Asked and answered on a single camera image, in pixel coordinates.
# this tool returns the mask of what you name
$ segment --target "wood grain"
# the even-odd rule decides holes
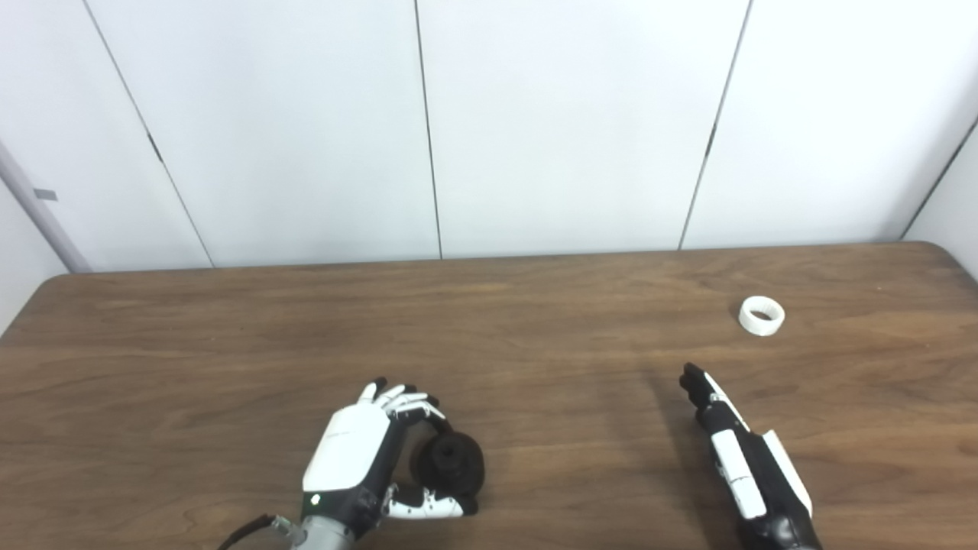
[[[734,319],[754,294],[773,337]],[[294,516],[383,374],[488,480],[478,516],[360,548],[736,548],[685,361],[778,430],[826,548],[978,547],[978,287],[916,243],[58,277],[0,339],[0,539],[209,549]]]

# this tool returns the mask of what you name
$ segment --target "white plastic casing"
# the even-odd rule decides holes
[[[367,476],[390,420],[379,407],[357,403],[337,411],[302,477],[304,492],[348,489]]]
[[[750,466],[747,465],[747,459],[743,456],[734,431],[716,432],[710,439],[713,448],[717,451],[724,479],[731,488],[740,516],[745,520],[752,520],[767,514],[768,507],[764,504],[764,497],[761,496],[757,482],[750,473]]]

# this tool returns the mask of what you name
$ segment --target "white ring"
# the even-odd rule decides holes
[[[762,319],[756,313],[762,313],[768,318]],[[766,296],[752,296],[740,305],[740,326],[750,334],[770,336],[781,328],[783,322],[784,308]]]

